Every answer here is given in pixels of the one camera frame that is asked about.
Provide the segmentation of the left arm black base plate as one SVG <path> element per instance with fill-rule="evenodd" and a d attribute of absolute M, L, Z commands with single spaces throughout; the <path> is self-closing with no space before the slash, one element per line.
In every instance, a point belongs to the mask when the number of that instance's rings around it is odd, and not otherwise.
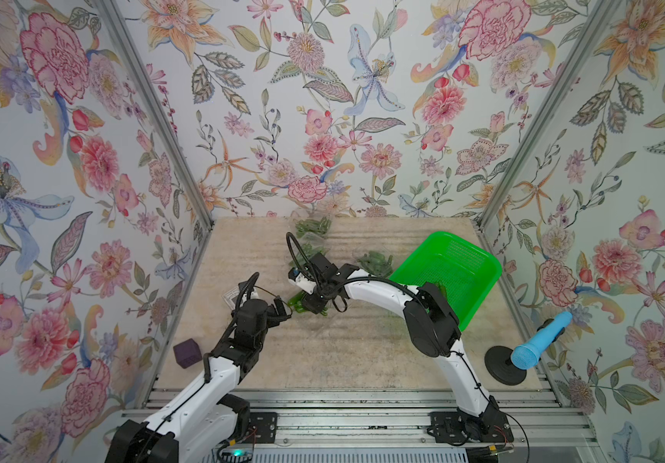
<path fill-rule="evenodd" d="M 231 433 L 220 443 L 228 446 L 237 444 L 274 444 L 278 431 L 278 413 L 249 412 L 236 416 Z"/>

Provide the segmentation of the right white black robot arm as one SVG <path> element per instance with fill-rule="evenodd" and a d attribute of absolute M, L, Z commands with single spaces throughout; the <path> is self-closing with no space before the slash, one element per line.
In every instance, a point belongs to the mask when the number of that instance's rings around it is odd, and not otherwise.
<path fill-rule="evenodd" d="M 436 231 L 382 277 L 355 264 L 337 266 L 321 253 L 307 256 L 293 233 L 286 235 L 286 244 L 293 260 L 288 279 L 300 289 L 292 308 L 320 314 L 329 306 L 343 313 L 351 301 L 374 305 L 402 318 L 413 346 L 436 362 L 457 409 L 431 420 L 431 436 L 451 446 L 513 442 L 509 418 L 478 379 L 463 340 L 464 329 L 502 274 L 492 254 Z"/>

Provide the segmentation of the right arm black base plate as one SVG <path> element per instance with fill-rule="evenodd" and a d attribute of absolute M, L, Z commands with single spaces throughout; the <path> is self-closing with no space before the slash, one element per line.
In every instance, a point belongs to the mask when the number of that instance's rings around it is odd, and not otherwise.
<path fill-rule="evenodd" d="M 425 432 L 440 444 L 505 445 L 515 440 L 507 416 L 502 412 L 484 413 L 480 417 L 462 411 L 432 412 L 429 418 Z"/>

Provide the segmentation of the green plastic mesh basket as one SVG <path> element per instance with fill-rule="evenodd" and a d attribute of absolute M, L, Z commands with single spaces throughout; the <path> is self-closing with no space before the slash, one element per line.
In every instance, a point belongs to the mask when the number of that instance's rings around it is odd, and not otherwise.
<path fill-rule="evenodd" d="M 444 287 L 459 328 L 465 331 L 501 275 L 502 266 L 495 256 L 453 233 L 436 231 L 390 279 L 408 286 L 432 283 Z"/>

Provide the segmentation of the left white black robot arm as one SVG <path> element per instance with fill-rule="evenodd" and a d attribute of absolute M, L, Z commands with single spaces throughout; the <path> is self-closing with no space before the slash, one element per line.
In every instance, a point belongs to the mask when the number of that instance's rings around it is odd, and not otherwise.
<path fill-rule="evenodd" d="M 203 371 L 143 422 L 124 422 L 106 461 L 199 462 L 247 439 L 249 402 L 233 391 L 257 364 L 269 329 L 291 318 L 281 298 L 270 304 L 254 294 L 259 277 L 256 272 L 239 285 L 230 324 L 203 356 Z"/>

